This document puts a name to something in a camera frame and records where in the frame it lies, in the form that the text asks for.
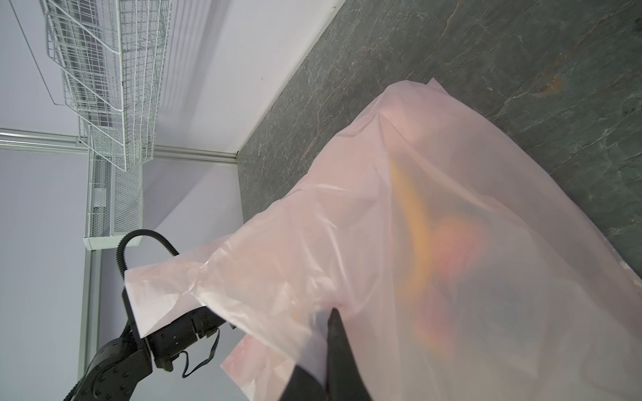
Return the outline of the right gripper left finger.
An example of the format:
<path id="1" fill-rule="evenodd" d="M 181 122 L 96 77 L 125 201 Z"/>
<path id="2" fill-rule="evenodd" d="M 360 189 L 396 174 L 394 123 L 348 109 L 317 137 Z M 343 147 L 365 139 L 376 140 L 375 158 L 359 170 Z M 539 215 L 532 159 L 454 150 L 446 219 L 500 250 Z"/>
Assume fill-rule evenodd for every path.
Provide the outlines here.
<path id="1" fill-rule="evenodd" d="M 325 387 L 298 365 L 287 383 L 280 401 L 326 401 Z"/>

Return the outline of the pink plastic bag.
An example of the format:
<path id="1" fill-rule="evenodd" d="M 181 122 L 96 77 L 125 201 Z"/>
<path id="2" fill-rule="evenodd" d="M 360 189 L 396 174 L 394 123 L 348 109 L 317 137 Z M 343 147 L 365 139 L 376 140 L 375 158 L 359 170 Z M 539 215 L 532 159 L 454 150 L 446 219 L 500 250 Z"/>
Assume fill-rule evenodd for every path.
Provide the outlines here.
<path id="1" fill-rule="evenodd" d="M 145 335 L 207 307 L 252 400 L 638 400 L 641 280 L 436 81 L 389 86 L 281 200 L 125 274 Z"/>

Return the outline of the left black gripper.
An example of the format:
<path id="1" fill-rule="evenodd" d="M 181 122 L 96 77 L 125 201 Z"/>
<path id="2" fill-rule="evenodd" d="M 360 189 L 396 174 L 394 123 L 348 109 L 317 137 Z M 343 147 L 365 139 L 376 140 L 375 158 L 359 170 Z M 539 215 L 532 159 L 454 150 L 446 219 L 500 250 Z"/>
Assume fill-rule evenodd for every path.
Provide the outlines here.
<path id="1" fill-rule="evenodd" d="M 212 312 L 207 307 L 199 307 L 179 317 L 165 327 L 156 330 L 146 337 L 146 342 L 154 357 L 155 366 L 167 372 L 173 371 L 173 362 L 181 354 L 186 356 L 183 369 L 189 369 L 189 354 L 187 349 L 201 339 L 217 335 L 208 357 L 197 364 L 192 373 L 209 364 L 214 358 L 220 340 L 220 328 L 227 321 Z"/>

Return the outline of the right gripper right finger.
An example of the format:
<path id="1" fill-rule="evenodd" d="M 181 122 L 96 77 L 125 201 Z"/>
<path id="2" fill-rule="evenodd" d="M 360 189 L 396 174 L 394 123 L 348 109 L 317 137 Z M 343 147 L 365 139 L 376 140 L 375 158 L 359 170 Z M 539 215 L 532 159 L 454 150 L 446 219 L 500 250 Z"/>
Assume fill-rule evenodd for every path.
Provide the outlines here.
<path id="1" fill-rule="evenodd" d="M 328 321 L 326 389 L 330 401 L 371 401 L 337 308 Z"/>

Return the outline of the yellow banana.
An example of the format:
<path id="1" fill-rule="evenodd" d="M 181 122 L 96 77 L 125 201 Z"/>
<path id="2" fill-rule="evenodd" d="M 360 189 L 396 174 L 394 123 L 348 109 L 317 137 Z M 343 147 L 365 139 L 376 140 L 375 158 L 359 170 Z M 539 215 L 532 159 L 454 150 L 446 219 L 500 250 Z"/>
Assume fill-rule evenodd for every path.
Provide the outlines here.
<path id="1" fill-rule="evenodd" d="M 390 173 L 393 191 L 409 232 L 413 256 L 411 269 L 404 280 L 403 293 L 408 301 L 414 301 L 423 294 L 434 276 L 431 219 L 427 213 L 426 202 L 411 178 L 394 160 L 390 160 Z"/>

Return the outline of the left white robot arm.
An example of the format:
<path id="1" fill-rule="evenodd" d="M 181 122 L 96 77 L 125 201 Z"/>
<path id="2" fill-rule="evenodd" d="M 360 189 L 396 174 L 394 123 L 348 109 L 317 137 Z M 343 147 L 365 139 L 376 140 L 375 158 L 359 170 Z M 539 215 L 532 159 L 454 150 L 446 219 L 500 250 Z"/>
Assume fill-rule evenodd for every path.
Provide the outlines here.
<path id="1" fill-rule="evenodd" d="M 210 354 L 194 367 L 200 369 L 212 361 L 225 322 L 207 307 L 199 307 L 143 338 L 130 318 L 125 331 L 99 350 L 65 399 L 129 400 L 154 369 L 172 372 L 174 361 L 187 357 L 189 347 L 214 335 Z"/>

